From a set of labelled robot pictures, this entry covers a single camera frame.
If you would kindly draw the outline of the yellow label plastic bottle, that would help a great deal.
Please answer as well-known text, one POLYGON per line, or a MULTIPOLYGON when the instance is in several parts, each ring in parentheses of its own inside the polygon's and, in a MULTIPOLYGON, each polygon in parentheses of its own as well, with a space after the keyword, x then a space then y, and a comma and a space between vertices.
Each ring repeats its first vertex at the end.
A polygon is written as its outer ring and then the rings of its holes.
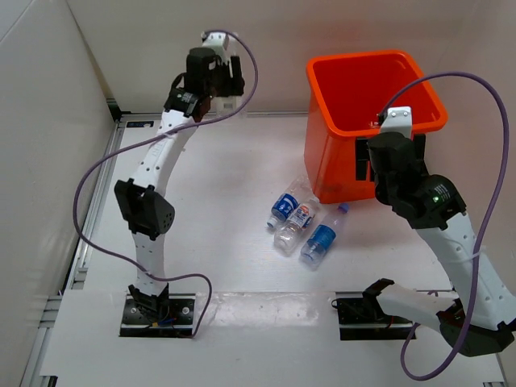
POLYGON ((212 102, 216 115, 223 116, 237 110, 241 106, 242 98, 240 96, 215 97, 212 102))

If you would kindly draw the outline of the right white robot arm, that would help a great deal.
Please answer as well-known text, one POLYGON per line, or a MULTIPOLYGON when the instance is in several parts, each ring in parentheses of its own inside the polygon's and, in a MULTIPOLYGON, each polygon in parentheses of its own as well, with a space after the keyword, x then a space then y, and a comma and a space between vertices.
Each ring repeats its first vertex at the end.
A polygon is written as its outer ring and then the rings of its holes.
POLYGON ((474 357, 505 350, 514 341, 515 297, 487 255, 474 250, 476 234, 457 188, 448 178, 428 173, 414 141, 400 133, 380 133, 367 147, 377 200, 426 242, 457 297, 433 298, 381 278, 362 293, 365 318, 378 323, 388 315, 403 317, 438 331, 454 346, 473 304, 460 354, 474 357))

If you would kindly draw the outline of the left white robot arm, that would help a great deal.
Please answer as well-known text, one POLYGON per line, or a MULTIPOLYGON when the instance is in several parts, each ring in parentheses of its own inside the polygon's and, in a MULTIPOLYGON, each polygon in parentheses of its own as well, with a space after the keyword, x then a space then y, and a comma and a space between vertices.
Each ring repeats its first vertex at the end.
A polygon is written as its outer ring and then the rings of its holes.
POLYGON ((158 141, 136 171, 119 180, 114 194, 135 242, 139 264, 129 293, 140 313, 154 323, 169 315, 169 286, 164 281, 164 235, 175 210, 165 198, 171 172, 186 142, 210 109, 214 97, 240 97, 244 80, 240 59, 225 48, 192 48, 186 71, 172 83, 164 103, 158 141))

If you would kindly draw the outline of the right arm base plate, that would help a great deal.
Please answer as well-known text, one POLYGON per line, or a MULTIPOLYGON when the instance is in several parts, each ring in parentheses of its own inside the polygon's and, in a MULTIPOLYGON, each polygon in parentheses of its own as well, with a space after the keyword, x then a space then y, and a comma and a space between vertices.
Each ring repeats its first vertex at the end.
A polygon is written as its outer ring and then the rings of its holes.
POLYGON ((341 341, 403 341, 414 325, 398 316, 375 317, 361 293, 336 293, 331 307, 337 313, 341 341))

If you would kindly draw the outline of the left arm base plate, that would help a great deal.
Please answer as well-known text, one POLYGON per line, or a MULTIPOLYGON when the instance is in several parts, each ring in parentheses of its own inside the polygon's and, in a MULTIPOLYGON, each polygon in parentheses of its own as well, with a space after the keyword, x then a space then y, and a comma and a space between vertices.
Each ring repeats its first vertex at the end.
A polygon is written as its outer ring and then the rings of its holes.
POLYGON ((172 293, 169 305, 157 317, 148 317, 127 295, 119 327, 119 336, 126 338, 189 338, 194 330, 196 295, 172 293))

